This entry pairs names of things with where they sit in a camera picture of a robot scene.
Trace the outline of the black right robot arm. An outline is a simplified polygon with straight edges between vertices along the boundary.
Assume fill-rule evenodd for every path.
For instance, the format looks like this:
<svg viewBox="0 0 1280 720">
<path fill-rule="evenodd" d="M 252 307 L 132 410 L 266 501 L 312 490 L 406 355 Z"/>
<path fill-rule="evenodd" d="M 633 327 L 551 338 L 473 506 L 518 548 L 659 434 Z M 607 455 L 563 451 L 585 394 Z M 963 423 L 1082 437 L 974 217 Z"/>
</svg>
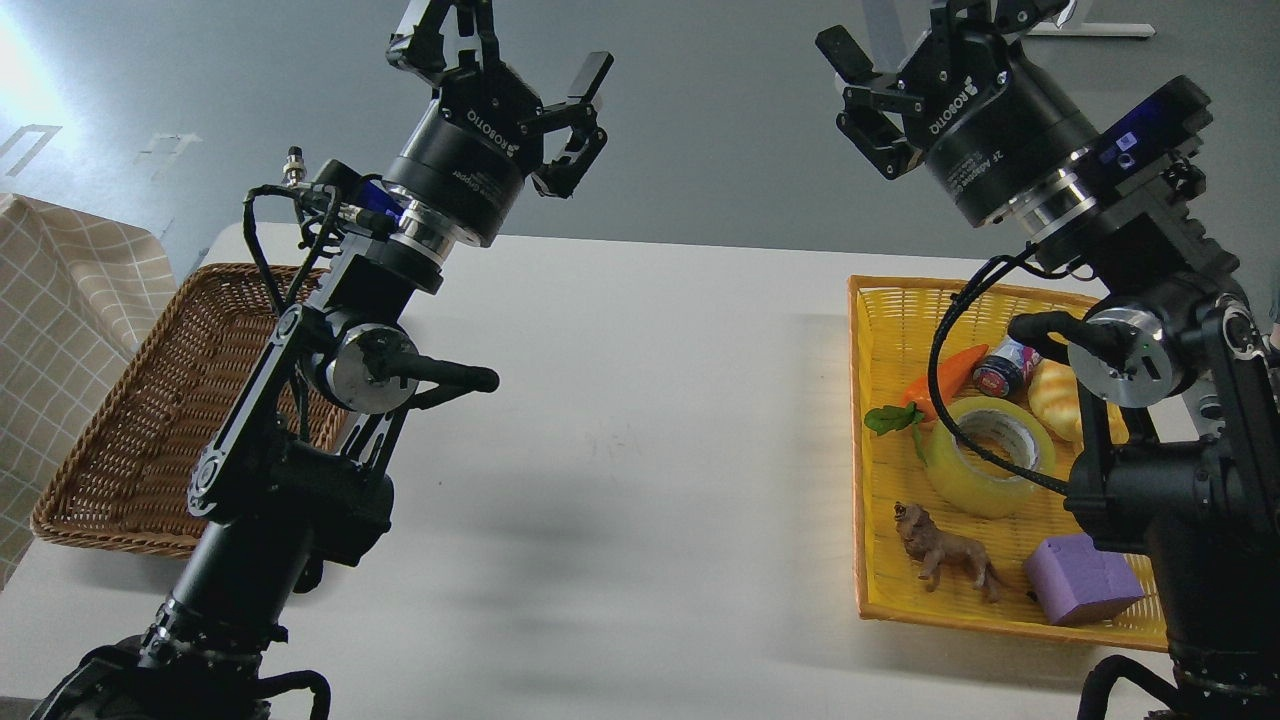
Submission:
<svg viewBox="0 0 1280 720">
<path fill-rule="evenodd" d="M 1129 680 L 1167 719 L 1277 716 L 1277 348 L 1235 281 L 1238 258 L 1189 202 L 1210 96 L 1176 76 L 1097 131 L 1023 38 L 1071 1 L 934 1 L 896 70 L 877 70 L 842 27 L 815 45 L 842 81 L 840 131 L 886 178 L 927 167 L 974 227 L 1015 217 L 1030 240 L 954 296 L 925 377 L 960 316 L 1014 269 L 1088 266 L 1107 296 L 1083 318 L 1015 316 L 1010 336 L 1076 375 L 1083 452 L 1068 480 L 1014 468 L 1061 495 L 1105 551 L 1146 556 L 1172 679 L 1100 661 L 1078 715 L 1102 719 Z"/>
</svg>

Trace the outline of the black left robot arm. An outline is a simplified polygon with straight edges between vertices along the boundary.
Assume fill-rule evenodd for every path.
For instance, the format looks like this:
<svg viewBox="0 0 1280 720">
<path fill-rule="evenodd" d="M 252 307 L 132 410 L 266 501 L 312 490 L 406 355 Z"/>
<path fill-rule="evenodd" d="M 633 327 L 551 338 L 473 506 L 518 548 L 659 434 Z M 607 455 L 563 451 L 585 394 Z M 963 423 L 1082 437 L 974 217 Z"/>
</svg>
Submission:
<svg viewBox="0 0 1280 720">
<path fill-rule="evenodd" d="M 292 691 L 328 717 L 323 674 L 260 673 L 288 638 L 288 598 L 389 530 L 387 469 L 410 413 L 500 383 L 421 355 L 401 314 L 440 288 L 457 243 L 492 245 L 526 183 L 573 193 L 608 140 L 596 97 L 614 64 L 591 53 L 547 105 L 502 59 L 489 1 L 412 1 L 387 60 L 431 100 L 385 173 L 329 160 L 308 176 L 294 146 L 282 179 L 244 197 L 276 324 L 191 473 L 187 509 L 207 523 L 193 556 L 146 633 L 91 650 L 33 717 L 266 719 Z"/>
</svg>

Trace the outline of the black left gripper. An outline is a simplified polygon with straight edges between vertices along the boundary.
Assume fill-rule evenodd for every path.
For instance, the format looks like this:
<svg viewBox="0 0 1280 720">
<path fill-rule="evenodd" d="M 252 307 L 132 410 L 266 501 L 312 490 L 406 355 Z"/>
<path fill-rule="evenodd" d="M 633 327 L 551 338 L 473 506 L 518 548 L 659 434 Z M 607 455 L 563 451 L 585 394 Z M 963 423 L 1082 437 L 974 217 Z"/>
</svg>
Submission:
<svg viewBox="0 0 1280 720">
<path fill-rule="evenodd" d="M 531 173 L 540 196 L 570 199 L 608 142 L 595 100 L 613 54 L 590 53 L 567 99 L 539 108 L 524 79 L 499 68 L 492 1 L 411 1 L 387 63 L 421 79 L 433 97 L 385 182 L 449 218 L 468 245 L 493 243 Z M 568 140 L 541 163 L 541 137 L 561 129 Z"/>
</svg>

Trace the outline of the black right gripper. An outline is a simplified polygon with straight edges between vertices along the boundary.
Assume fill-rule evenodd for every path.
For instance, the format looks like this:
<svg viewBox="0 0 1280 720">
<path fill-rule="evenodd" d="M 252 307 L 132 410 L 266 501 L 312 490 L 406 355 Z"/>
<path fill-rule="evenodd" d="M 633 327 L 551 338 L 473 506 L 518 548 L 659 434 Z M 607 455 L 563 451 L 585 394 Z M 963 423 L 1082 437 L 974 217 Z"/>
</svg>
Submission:
<svg viewBox="0 0 1280 720">
<path fill-rule="evenodd" d="M 918 44 L 900 74 L 923 100 L 877 72 L 844 26 L 820 31 L 815 46 L 844 83 L 837 128 L 890 181 L 915 169 L 923 156 L 972 225 L 991 222 L 1097 135 L 1021 42 L 1006 40 L 1044 19 L 1069 19 L 1075 6 L 933 1 L 931 38 Z M 892 114 L 908 117 L 905 131 Z"/>
</svg>

